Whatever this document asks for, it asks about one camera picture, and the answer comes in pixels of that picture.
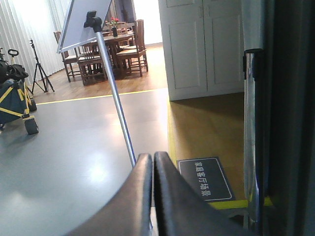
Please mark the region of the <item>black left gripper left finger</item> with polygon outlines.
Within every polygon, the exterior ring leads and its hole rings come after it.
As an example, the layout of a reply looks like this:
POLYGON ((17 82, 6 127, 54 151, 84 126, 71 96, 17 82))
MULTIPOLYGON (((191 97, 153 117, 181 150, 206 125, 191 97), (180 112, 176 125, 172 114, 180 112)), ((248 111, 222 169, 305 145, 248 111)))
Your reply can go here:
POLYGON ((67 236, 148 236, 152 199, 152 157, 138 156, 129 176, 95 215, 67 236))

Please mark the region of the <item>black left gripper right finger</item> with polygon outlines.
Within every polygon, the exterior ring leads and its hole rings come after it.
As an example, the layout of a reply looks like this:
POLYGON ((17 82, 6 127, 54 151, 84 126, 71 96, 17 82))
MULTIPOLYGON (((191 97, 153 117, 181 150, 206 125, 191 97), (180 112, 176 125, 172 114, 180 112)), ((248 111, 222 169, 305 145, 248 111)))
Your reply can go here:
POLYGON ((161 236, 251 236, 199 197, 165 151, 154 153, 154 201, 161 236))

